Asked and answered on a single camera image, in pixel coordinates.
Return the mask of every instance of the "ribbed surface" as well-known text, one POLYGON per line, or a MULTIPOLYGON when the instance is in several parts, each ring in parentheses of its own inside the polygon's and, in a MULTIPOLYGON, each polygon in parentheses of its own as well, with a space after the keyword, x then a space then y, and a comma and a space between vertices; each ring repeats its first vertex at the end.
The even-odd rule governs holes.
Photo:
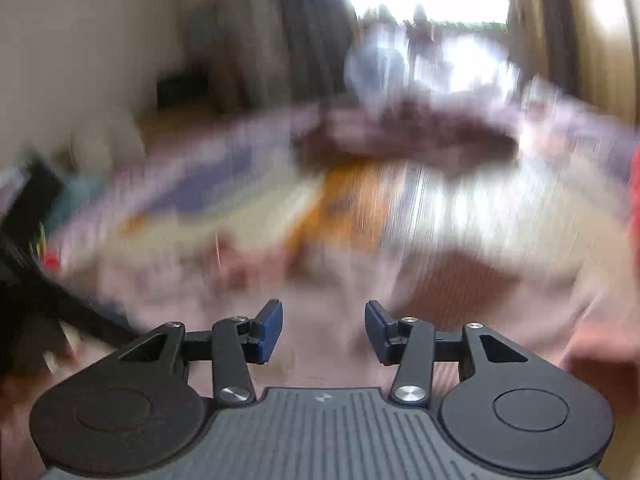
MULTIPOLYGON (((47 480, 73 475, 52 470, 47 480)), ((428 413, 374 388, 268 391, 221 412, 190 452, 139 480, 479 480, 507 478, 457 455, 428 413)))

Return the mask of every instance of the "metal screw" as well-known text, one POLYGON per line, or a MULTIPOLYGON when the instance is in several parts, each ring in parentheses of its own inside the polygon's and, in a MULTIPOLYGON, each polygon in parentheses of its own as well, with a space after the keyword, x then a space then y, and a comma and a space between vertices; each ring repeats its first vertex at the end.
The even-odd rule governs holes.
POLYGON ((407 386, 400 386, 394 391, 394 397, 402 402, 419 402, 427 396, 420 386, 413 386, 408 384, 407 386))
POLYGON ((245 402, 251 393, 240 386, 228 386, 220 390, 220 399, 225 402, 245 402))

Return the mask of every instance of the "circular cover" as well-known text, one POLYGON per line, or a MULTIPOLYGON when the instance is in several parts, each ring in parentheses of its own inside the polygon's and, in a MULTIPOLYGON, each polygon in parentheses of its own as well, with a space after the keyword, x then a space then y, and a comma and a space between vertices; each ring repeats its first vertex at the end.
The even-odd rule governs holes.
POLYGON ((613 434, 606 400, 550 365, 500 364, 453 388, 440 421, 466 452, 501 469, 552 474, 596 463, 613 434))
POLYGON ((34 405, 31 436, 46 462, 121 475, 166 460, 198 433, 203 402, 177 378, 142 367, 128 377, 103 373, 78 374, 34 405))

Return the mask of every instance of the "white logo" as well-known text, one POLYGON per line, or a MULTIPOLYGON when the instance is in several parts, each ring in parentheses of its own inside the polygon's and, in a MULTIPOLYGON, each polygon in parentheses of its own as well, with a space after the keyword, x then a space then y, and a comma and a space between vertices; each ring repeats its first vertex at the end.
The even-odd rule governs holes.
POLYGON ((331 400, 331 399, 333 399, 333 397, 326 392, 321 396, 316 397, 316 400, 319 400, 320 402, 325 402, 326 400, 331 400))

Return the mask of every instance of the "white wall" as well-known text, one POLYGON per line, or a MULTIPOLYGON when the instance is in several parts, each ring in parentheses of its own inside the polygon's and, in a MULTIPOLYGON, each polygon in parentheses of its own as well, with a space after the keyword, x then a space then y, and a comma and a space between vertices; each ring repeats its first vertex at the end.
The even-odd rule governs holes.
POLYGON ((156 76, 182 63, 177 2, 0 0, 0 168, 95 113, 152 107, 156 76))

